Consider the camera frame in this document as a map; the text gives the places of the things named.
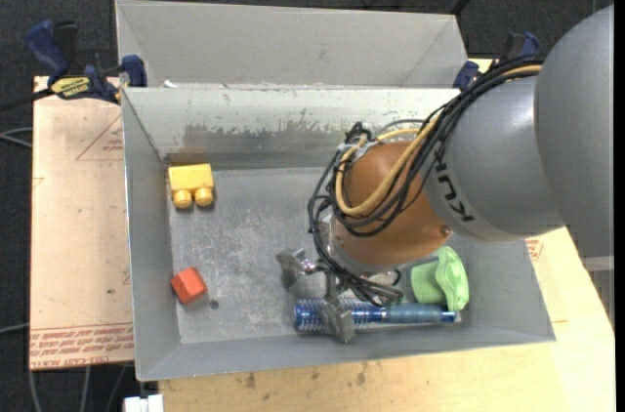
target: orange block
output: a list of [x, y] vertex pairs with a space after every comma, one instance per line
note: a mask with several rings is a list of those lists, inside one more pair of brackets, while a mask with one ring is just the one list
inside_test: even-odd
[[195, 267], [183, 269], [171, 279], [171, 284], [183, 305], [197, 301], [208, 292], [208, 287]]

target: blue clamp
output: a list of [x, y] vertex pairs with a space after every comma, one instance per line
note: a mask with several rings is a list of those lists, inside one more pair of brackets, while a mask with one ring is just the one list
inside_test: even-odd
[[469, 86], [478, 80], [480, 75], [479, 65], [475, 62], [468, 61], [460, 68], [456, 79], [453, 81], [453, 87], [460, 91], [466, 91]]
[[[85, 66], [82, 75], [67, 75], [69, 64], [55, 43], [52, 28], [52, 23], [45, 20], [34, 25], [26, 34], [28, 49], [36, 59], [51, 69], [48, 89], [64, 100], [91, 98], [118, 103], [119, 89], [110, 84], [104, 76], [105, 72], [95, 66]], [[124, 85], [147, 85], [146, 69], [137, 55], [124, 57], [121, 65], [114, 70], [126, 72], [128, 81]]]
[[534, 34], [527, 31], [524, 33], [509, 32], [506, 48], [500, 60], [506, 62], [507, 60], [523, 57], [531, 60], [539, 51], [540, 43]]

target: green object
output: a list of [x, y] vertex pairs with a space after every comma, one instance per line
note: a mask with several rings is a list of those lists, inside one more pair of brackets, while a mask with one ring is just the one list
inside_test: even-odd
[[456, 251], [448, 245], [438, 249], [437, 260], [414, 267], [410, 283], [419, 303], [447, 305], [457, 311], [469, 302], [467, 273]]

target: yellow block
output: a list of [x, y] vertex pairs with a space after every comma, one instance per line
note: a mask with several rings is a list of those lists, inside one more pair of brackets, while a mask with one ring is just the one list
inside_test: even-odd
[[213, 171], [210, 164], [172, 166], [169, 168], [169, 185], [174, 205], [186, 209], [195, 199], [199, 206], [213, 203]]

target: cable bundle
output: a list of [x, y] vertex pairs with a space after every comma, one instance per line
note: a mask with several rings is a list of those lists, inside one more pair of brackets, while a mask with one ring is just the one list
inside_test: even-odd
[[[327, 263], [329, 270], [339, 278], [340, 287], [352, 289], [360, 299], [375, 306], [392, 305], [402, 297], [401, 291], [394, 286], [362, 278], [332, 258], [329, 244], [324, 243], [320, 233], [324, 211], [332, 209], [334, 218], [354, 236], [368, 237], [380, 233], [419, 197], [435, 165], [435, 159], [431, 154], [435, 151], [438, 154], [444, 153], [445, 144], [448, 143], [462, 112], [494, 87], [509, 80], [536, 75], [540, 71], [541, 64], [540, 61], [531, 62], [527, 57], [494, 64], [471, 87], [432, 112], [418, 129], [397, 129], [374, 137], [372, 133], [362, 128], [360, 122], [354, 124], [347, 133], [345, 142], [337, 149], [325, 168], [308, 204], [310, 232], [315, 249], [319, 257]], [[393, 124], [408, 121], [415, 122], [414, 119], [406, 119]], [[385, 126], [380, 133], [384, 133], [388, 127], [390, 126]], [[343, 182], [357, 161], [354, 156], [365, 144], [371, 146], [403, 134], [416, 136], [371, 195], [362, 203], [351, 207], [344, 194]], [[401, 183], [398, 177], [400, 174], [405, 174]], [[408, 200], [411, 184], [418, 174], [421, 175], [421, 183], [416, 195]]]

